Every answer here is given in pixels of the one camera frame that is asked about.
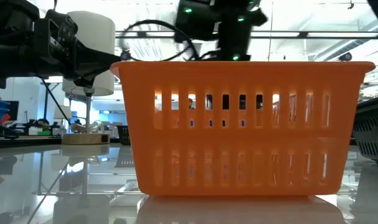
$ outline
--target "ceiling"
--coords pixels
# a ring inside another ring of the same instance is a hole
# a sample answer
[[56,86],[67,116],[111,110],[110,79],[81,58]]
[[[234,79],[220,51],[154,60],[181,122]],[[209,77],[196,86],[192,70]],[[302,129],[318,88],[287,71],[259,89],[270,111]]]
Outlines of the ceiling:
[[[42,14],[53,8],[51,0],[31,0]],[[367,0],[262,0],[261,9],[269,21],[254,31],[329,31],[328,35],[339,37],[335,32],[378,31],[378,21]],[[130,24],[143,19],[159,19],[174,24],[179,0],[58,0],[57,11],[91,11],[111,18],[116,30],[124,30]],[[142,25],[133,31],[165,31],[157,25]],[[215,49],[215,42],[195,41],[200,54]],[[116,54],[122,47],[129,47],[132,56],[141,60],[162,60],[175,55],[184,47],[172,39],[121,39],[116,40]],[[375,62],[378,68],[378,40],[362,41],[340,39],[252,39],[248,53],[253,61],[320,61],[336,60],[334,53],[342,55],[350,51],[353,60]],[[187,55],[176,60],[183,60]],[[367,75],[365,82],[378,82],[378,69]],[[367,95],[378,95],[378,87],[364,86]]]

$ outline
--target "black cable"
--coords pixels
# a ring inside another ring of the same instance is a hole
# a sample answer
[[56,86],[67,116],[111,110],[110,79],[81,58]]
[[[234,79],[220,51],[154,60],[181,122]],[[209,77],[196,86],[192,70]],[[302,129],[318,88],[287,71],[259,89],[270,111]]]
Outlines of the black cable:
[[56,104],[56,106],[59,108],[60,112],[63,114],[63,117],[67,120],[67,122],[69,123],[69,126],[71,126],[71,122],[70,120],[68,119],[68,117],[65,115],[64,111],[62,110],[62,108],[60,107],[59,103],[57,102],[56,98],[54,97],[52,91],[49,89],[49,86],[47,85],[47,83],[45,82],[45,80],[41,77],[39,77],[41,80],[42,80],[42,83],[45,85],[46,87],[46,90],[49,92],[50,96],[52,97],[54,103]]
[[207,53],[201,55],[200,60],[204,59],[205,56],[208,56],[210,54],[217,53],[217,52],[218,52],[218,50],[210,50]]
[[[190,46],[187,46],[185,49],[183,49],[181,52],[177,53],[176,55],[172,56],[172,57],[169,57],[167,59],[164,59],[164,60],[160,60],[160,62],[167,62],[167,61],[170,61],[170,60],[173,60],[179,56],[181,56],[184,52],[186,52],[187,50],[189,50]],[[131,59],[134,60],[134,61],[137,61],[137,62],[142,62],[142,60],[139,60],[137,58],[134,58],[131,56]]]
[[57,181],[60,179],[60,177],[63,175],[63,172],[67,169],[68,162],[65,164],[64,168],[60,171],[56,179],[53,181],[53,184],[50,186],[50,188],[47,190],[45,196],[42,198],[42,200],[39,202],[39,204],[36,206],[34,212],[32,212],[31,216],[28,219],[27,224],[30,224],[32,219],[34,219],[35,214],[38,212],[38,209],[42,205],[42,203],[45,201],[46,197],[50,194],[50,191],[53,189],[54,185],[56,185]]
[[[156,25],[164,26],[164,27],[167,27],[168,29],[173,30],[174,32],[179,33],[180,35],[182,35],[186,39],[187,43],[189,44],[189,47],[193,50],[193,57],[196,60],[199,60],[199,58],[200,58],[199,54],[197,53],[196,47],[194,46],[194,44],[191,41],[190,37],[188,37],[185,33],[183,33],[183,31],[181,31],[180,29],[178,29],[176,26],[173,26],[173,25],[171,25],[171,24],[169,24],[167,22],[164,22],[164,21],[160,21],[160,20],[156,20],[156,19],[146,19],[146,20],[143,20],[143,21],[135,22],[134,24],[128,26],[128,28],[126,28],[122,32],[122,36],[125,36],[128,30],[130,30],[130,29],[132,29],[132,28],[134,28],[136,26],[145,25],[145,24],[156,24]],[[181,54],[183,54],[183,52],[184,51],[179,52],[177,55],[180,56]]]

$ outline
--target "black robot mount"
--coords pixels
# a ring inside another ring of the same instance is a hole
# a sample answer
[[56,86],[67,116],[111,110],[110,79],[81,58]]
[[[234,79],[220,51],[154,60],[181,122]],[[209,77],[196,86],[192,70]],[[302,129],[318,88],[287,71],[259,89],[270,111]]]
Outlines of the black robot mount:
[[[249,61],[247,55],[254,26],[267,22],[260,0],[180,0],[175,26],[192,39],[217,40],[217,49],[201,60]],[[185,38],[175,32],[174,40]]]

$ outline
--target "wire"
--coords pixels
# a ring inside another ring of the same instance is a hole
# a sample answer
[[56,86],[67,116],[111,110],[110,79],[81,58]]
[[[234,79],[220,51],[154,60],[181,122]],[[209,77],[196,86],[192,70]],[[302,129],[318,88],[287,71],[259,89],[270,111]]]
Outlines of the wire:
[[52,97],[54,103],[56,104],[56,106],[59,108],[60,112],[63,114],[63,117],[67,120],[67,122],[69,123],[69,126],[71,126],[71,122],[70,120],[68,119],[68,117],[65,115],[64,111],[62,110],[62,108],[60,107],[59,103],[57,102],[56,98],[54,97],[52,91],[49,89],[49,86],[47,85],[47,83],[45,82],[45,80],[41,77],[39,77],[41,80],[42,80],[42,83],[45,85],[46,87],[46,90],[49,92],[50,96]]
[[218,52],[218,50],[210,50],[207,53],[201,55],[200,60],[204,59],[205,56],[208,56],[210,54],[214,54],[214,53],[217,53],[217,52]]
[[68,166],[68,162],[65,164],[64,168],[60,171],[59,175],[56,177],[56,179],[53,181],[53,184],[50,186],[50,188],[47,190],[45,196],[42,198],[42,200],[39,202],[39,204],[36,206],[34,212],[32,212],[31,216],[28,219],[27,224],[30,224],[32,219],[34,219],[35,214],[38,212],[39,207],[42,205],[42,203],[45,201],[46,197],[50,194],[50,191],[53,189],[54,185],[56,185],[57,181],[62,176],[63,172],[66,170]]
[[[160,21],[160,20],[157,20],[157,19],[145,19],[145,20],[143,20],[143,21],[135,22],[134,24],[128,26],[128,28],[126,28],[126,29],[122,32],[122,36],[125,36],[126,33],[128,32],[128,30],[130,30],[130,29],[132,29],[132,28],[134,28],[134,27],[136,27],[136,26],[145,25],[145,24],[156,24],[156,25],[164,26],[164,27],[167,27],[168,29],[173,30],[174,32],[179,33],[180,35],[182,35],[182,36],[186,39],[187,43],[189,44],[189,47],[193,50],[193,57],[194,57],[196,60],[199,60],[199,59],[200,59],[199,54],[197,53],[197,50],[196,50],[196,48],[195,48],[193,42],[191,41],[190,37],[188,37],[185,33],[183,33],[183,31],[181,31],[180,29],[178,29],[176,26],[171,25],[171,24],[169,24],[169,23],[167,23],[167,22],[164,22],[164,21]],[[176,58],[176,57],[182,55],[186,50],[187,50],[187,48],[184,49],[183,51],[179,52],[178,54],[172,56],[170,60],[172,60],[172,59],[174,59],[174,58]]]
[[[187,50],[189,50],[190,46],[187,46],[185,49],[183,49],[181,52],[177,53],[176,55],[172,56],[172,57],[169,57],[167,59],[164,59],[164,60],[160,60],[160,62],[167,62],[167,61],[170,61],[170,60],[174,60],[175,58],[181,56],[184,52],[186,52]],[[137,61],[137,62],[142,62],[142,60],[139,60],[137,58],[134,58],[131,56],[131,59],[134,60],[134,61]]]
[[274,4],[273,4],[273,0],[272,0],[272,14],[271,14],[271,18],[270,18],[270,36],[269,36],[269,54],[268,54],[268,62],[270,62],[270,50],[272,48],[272,30],[273,30],[273,7],[274,7]]

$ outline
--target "desk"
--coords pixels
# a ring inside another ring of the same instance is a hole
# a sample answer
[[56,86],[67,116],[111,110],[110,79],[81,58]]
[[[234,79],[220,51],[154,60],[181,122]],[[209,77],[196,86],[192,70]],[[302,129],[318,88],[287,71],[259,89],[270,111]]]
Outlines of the desk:
[[[98,160],[84,162],[87,152],[68,157],[58,144],[0,149],[0,160],[17,158],[13,173],[1,175],[0,213],[11,212],[14,223],[27,223],[55,182],[31,223],[378,223],[378,166],[361,157],[356,146],[348,153],[338,193],[302,198],[149,197],[138,188],[135,168],[117,164],[129,159],[130,150],[110,144]],[[57,178],[61,168],[55,161],[63,159],[72,159],[71,166]]]

